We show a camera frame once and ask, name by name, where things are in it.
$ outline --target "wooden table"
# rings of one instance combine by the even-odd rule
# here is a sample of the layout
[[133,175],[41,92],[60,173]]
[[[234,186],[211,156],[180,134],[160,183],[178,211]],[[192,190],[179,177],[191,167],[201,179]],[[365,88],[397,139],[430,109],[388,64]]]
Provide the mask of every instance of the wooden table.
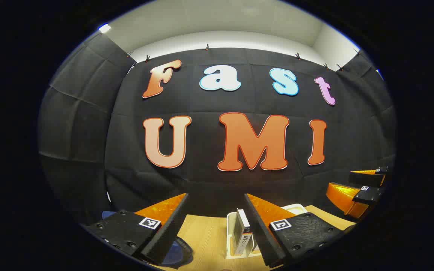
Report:
[[[305,208],[308,212],[317,215],[340,230],[355,224],[312,205]],[[187,215],[178,237],[185,240],[193,250],[193,261],[180,267],[179,271],[221,271],[223,269],[231,271],[268,271],[272,269],[264,264],[262,256],[225,259],[227,218]],[[169,267],[155,267],[175,271],[175,269]]]

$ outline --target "white book holder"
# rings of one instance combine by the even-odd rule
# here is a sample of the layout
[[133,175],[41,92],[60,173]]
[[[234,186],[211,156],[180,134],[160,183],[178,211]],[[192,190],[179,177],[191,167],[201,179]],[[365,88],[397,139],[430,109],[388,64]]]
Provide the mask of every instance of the white book holder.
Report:
[[[287,211],[290,211],[296,216],[303,213],[307,213],[306,209],[301,204],[291,204],[288,206],[284,206],[282,208]],[[236,218],[236,212],[232,212],[227,215],[227,241],[226,241],[227,246],[226,246],[225,258],[240,259],[240,258],[259,256],[260,250],[252,251],[252,248],[255,246],[254,235],[252,235],[251,240],[249,240],[248,245],[246,246],[246,249],[244,249],[244,252],[242,254],[240,254],[239,256],[231,256],[231,242],[232,242],[232,233],[234,232],[235,218]]]

